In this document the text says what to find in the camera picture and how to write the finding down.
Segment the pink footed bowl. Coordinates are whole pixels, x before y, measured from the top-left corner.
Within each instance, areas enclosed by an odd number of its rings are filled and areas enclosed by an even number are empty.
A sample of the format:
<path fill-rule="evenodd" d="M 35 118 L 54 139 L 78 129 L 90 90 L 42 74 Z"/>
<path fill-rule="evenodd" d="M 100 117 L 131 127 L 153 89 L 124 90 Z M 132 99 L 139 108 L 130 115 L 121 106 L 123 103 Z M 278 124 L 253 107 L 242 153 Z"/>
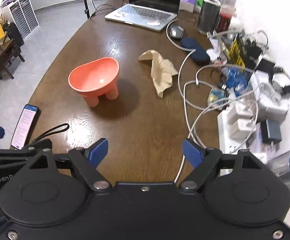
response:
<path fill-rule="evenodd" d="M 118 76 L 118 61 L 103 57 L 73 69 L 68 76 L 68 84 L 89 107 L 95 107 L 99 104 L 100 96 L 104 95 L 108 100 L 118 98 Z"/>

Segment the beige cleaning cloth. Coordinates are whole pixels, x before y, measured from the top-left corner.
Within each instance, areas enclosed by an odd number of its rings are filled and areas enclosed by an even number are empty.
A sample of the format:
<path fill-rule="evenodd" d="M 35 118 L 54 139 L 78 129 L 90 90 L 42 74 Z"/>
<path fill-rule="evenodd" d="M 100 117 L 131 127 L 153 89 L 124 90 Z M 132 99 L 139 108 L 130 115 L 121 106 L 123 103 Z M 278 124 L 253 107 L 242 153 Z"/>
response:
<path fill-rule="evenodd" d="M 173 85 L 173 76 L 178 74 L 173 63 L 156 50 L 147 50 L 138 58 L 139 61 L 151 61 L 152 68 L 150 76 L 152 78 L 157 96 L 163 98 L 163 93 Z"/>

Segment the smartphone with lit screen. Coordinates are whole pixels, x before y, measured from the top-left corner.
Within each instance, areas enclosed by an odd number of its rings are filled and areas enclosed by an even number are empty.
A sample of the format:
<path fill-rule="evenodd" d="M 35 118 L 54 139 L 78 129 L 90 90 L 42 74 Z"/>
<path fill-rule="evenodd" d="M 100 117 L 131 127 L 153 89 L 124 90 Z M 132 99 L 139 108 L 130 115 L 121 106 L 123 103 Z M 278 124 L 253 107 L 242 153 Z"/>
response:
<path fill-rule="evenodd" d="M 12 136 L 10 145 L 13 148 L 20 150 L 26 145 L 28 136 L 35 126 L 39 113 L 40 110 L 37 106 L 29 104 L 24 106 Z"/>

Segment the white power strip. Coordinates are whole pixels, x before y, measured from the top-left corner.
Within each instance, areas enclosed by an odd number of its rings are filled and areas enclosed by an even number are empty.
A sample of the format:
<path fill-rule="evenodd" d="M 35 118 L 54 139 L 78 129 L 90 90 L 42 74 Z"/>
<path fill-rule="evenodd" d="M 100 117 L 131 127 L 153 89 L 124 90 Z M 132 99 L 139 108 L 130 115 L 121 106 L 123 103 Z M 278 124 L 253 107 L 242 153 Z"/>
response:
<path fill-rule="evenodd" d="M 266 150 L 262 145 L 261 126 L 253 124 L 251 110 L 234 105 L 223 110 L 217 121 L 221 152 L 237 154 L 238 150 L 247 149 L 262 163 L 268 162 Z"/>

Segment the black power adapter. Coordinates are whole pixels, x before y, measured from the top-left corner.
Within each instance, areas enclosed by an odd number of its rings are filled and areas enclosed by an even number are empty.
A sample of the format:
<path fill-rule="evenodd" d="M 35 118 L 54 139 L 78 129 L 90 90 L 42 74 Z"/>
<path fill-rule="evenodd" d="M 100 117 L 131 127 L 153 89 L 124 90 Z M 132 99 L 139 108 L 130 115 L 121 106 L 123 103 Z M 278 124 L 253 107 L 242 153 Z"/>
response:
<path fill-rule="evenodd" d="M 261 134 L 264 144 L 277 144 L 282 141 L 280 123 L 276 120 L 263 120 L 261 122 Z"/>

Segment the black suitcase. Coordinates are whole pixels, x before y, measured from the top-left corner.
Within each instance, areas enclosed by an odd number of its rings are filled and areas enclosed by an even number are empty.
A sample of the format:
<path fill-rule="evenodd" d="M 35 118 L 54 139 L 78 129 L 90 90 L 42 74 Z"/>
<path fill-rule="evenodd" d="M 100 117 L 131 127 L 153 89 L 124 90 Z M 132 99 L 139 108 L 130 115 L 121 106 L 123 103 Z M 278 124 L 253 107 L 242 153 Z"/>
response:
<path fill-rule="evenodd" d="M 24 45 L 23 37 L 14 22 L 6 23 L 3 25 L 3 30 L 7 32 L 10 39 L 13 39 L 14 43 L 21 47 Z"/>

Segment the dark blue glasses case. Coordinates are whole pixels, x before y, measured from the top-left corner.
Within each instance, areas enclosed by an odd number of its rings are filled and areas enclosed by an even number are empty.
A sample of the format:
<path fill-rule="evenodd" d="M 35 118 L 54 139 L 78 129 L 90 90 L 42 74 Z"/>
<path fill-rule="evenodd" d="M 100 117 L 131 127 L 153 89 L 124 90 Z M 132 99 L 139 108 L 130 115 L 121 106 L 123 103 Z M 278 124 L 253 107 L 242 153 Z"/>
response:
<path fill-rule="evenodd" d="M 206 53 L 206 50 L 191 37 L 184 37 L 180 42 L 181 47 L 189 49 L 190 51 L 195 50 L 190 56 L 190 58 L 199 66 L 204 66 L 209 64 L 210 57 Z"/>

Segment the yellow and black package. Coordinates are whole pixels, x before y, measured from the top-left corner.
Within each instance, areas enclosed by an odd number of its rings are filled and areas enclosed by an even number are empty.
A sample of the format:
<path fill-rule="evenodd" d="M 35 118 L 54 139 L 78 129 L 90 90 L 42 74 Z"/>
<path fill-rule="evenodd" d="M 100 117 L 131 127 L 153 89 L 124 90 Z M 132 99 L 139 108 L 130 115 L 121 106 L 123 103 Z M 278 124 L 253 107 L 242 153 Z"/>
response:
<path fill-rule="evenodd" d="M 241 67 L 255 69 L 262 49 L 257 46 L 256 41 L 247 36 L 238 34 L 229 49 L 230 61 Z"/>

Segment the white drawer cabinet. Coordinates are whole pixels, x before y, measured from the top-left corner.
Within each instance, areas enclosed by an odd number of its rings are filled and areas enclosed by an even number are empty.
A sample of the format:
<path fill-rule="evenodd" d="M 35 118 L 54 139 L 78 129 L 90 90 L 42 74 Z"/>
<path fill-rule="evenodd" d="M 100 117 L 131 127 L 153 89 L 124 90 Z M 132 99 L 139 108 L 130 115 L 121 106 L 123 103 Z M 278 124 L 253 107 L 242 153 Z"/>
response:
<path fill-rule="evenodd" d="M 24 40 L 40 26 L 30 0 L 15 0 L 3 7 L 1 13 L 14 22 Z"/>

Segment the grey computer mouse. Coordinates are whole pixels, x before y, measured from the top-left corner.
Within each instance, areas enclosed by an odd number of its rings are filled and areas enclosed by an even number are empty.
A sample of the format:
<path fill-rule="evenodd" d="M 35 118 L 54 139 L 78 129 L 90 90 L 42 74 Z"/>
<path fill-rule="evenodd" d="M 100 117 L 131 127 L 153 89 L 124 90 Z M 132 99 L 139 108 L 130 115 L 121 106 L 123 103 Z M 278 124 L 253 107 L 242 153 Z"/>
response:
<path fill-rule="evenodd" d="M 175 40 L 181 40 L 184 36 L 184 29 L 179 25 L 173 25 L 170 28 L 170 37 Z"/>

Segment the black cylindrical canister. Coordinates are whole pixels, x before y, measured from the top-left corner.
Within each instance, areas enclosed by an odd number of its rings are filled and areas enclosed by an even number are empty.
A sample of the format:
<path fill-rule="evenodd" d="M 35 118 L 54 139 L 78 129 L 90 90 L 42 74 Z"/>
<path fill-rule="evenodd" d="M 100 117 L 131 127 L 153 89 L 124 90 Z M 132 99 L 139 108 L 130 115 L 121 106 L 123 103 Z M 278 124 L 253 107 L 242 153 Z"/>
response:
<path fill-rule="evenodd" d="M 220 8 L 219 0 L 203 0 L 197 25 L 199 33 L 207 34 L 214 31 Z"/>

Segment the black tripod stand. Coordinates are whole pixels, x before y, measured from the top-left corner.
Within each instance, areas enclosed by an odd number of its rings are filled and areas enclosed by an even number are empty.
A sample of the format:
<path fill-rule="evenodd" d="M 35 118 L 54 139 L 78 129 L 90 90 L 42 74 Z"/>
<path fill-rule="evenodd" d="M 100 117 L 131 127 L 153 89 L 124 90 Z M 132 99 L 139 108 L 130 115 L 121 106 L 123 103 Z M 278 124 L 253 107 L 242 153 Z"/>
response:
<path fill-rule="evenodd" d="M 90 18 L 90 13 L 89 13 L 89 7 L 88 7 L 88 2 L 87 0 L 83 0 L 84 1 L 84 5 L 85 5 L 85 14 L 86 14 L 86 17 L 89 19 Z"/>

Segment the red cup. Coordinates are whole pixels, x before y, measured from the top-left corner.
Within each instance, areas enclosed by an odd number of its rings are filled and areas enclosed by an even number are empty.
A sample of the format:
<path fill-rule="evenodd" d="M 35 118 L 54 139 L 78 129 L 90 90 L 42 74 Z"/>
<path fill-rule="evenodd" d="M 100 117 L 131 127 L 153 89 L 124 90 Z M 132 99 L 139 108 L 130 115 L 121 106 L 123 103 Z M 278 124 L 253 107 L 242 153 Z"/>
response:
<path fill-rule="evenodd" d="M 226 4 L 222 5 L 216 22 L 215 31 L 217 33 L 227 31 L 233 17 L 236 17 L 235 7 Z"/>

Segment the silver laptop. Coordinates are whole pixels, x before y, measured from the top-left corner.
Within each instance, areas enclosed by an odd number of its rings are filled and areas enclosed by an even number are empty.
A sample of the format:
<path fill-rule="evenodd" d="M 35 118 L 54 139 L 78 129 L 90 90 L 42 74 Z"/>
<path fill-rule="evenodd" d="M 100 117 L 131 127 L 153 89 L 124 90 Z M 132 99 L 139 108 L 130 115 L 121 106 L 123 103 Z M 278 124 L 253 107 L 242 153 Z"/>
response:
<path fill-rule="evenodd" d="M 180 0 L 129 0 L 105 19 L 160 32 L 177 18 L 179 6 Z"/>

